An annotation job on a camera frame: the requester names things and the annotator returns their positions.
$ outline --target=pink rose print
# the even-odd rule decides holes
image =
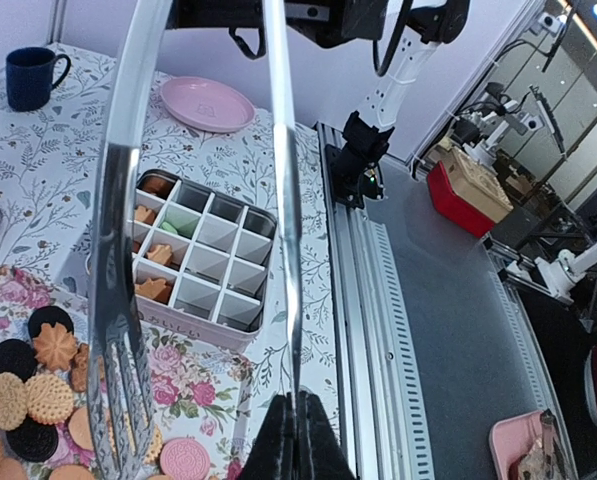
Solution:
[[[64,423],[57,425],[58,430],[58,448],[56,453],[47,462],[50,467],[56,468],[62,465],[71,465],[78,463],[89,467],[95,458],[95,453],[89,450],[83,450],[76,445],[67,431]]]
[[[240,472],[242,472],[242,465],[240,465],[240,460],[236,458],[231,461],[227,468],[227,480],[237,480]]]
[[[182,357],[173,345],[159,347],[151,355],[151,368],[158,375],[175,372],[181,365]]]
[[[16,280],[7,280],[0,287],[0,297],[5,302],[24,303],[27,295],[27,289]]]
[[[49,305],[49,292],[45,287],[36,287],[35,290],[29,292],[25,305],[29,308],[40,308]]]
[[[6,330],[11,325],[11,320],[7,317],[0,317],[0,330]]]
[[[192,383],[191,390],[194,393],[194,402],[199,407],[208,407],[216,400],[216,389],[209,382]]]
[[[217,426],[218,426],[218,422],[216,422],[215,419],[206,416],[205,418],[202,419],[202,425],[200,425],[200,431],[202,433],[204,433],[205,435],[207,435],[208,437],[211,437],[214,434],[214,431],[216,430]]]
[[[171,383],[171,378],[169,377],[164,375],[152,375],[151,388],[154,392],[154,399],[159,405],[170,407],[176,403],[176,400],[178,400],[180,390]]]

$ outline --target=mug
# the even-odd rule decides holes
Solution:
[[[67,61],[67,67],[54,82],[54,66],[61,59]],[[48,48],[28,47],[14,50],[7,55],[9,106],[17,112],[38,110],[49,101],[51,91],[67,77],[70,68],[71,59],[67,55],[56,55]]]

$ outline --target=chocolate cookie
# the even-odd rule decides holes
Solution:
[[[34,311],[27,322],[27,329],[29,330],[29,338],[33,340],[40,335],[40,327],[43,323],[48,323],[55,327],[57,323],[65,326],[69,333],[74,333],[74,322],[67,312],[55,305],[41,307]]]
[[[41,425],[27,417],[20,427],[7,432],[7,443],[23,460],[44,462],[58,448],[58,431],[53,425]]]
[[[37,367],[34,350],[27,342],[11,338],[0,343],[0,374],[11,372],[26,382]]]

